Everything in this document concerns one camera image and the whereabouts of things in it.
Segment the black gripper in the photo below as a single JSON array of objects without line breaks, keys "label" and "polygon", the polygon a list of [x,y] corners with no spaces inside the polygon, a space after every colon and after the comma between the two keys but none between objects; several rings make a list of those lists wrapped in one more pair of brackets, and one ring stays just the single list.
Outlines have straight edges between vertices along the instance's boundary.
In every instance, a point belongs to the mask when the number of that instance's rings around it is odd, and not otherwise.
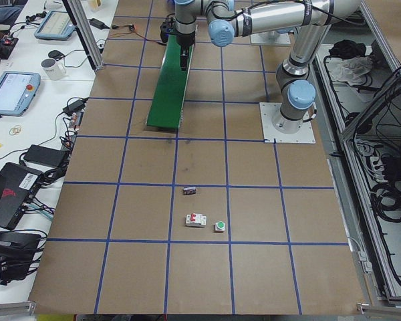
[{"label": "black gripper", "polygon": [[185,70],[186,57],[189,54],[190,47],[194,44],[194,33],[178,33],[176,35],[176,41],[180,46],[180,66],[182,70]]}]

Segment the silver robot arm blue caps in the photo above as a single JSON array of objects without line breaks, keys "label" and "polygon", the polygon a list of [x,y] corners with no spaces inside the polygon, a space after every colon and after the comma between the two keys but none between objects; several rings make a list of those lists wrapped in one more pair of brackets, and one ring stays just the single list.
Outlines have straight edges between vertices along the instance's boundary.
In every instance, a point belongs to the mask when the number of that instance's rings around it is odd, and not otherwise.
[{"label": "silver robot arm blue caps", "polygon": [[229,45],[236,37],[298,27],[300,33],[289,57],[279,66],[277,81],[283,94],[279,118],[301,122],[313,101],[300,106],[289,97],[290,90],[297,80],[306,80],[309,64],[329,26],[359,6],[359,1],[262,1],[235,9],[233,1],[176,1],[174,34],[180,46],[180,67],[188,67],[198,17],[206,17],[211,42],[217,47]]}]

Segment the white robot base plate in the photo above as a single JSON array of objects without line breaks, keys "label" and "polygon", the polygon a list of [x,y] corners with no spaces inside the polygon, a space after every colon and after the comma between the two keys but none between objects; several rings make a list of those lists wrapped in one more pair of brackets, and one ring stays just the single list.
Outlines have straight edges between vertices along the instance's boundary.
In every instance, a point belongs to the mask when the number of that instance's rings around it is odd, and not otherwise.
[{"label": "white robot base plate", "polygon": [[281,115],[281,103],[261,102],[259,104],[263,141],[282,144],[315,144],[315,136],[309,111],[306,110],[303,120],[288,120]]}]

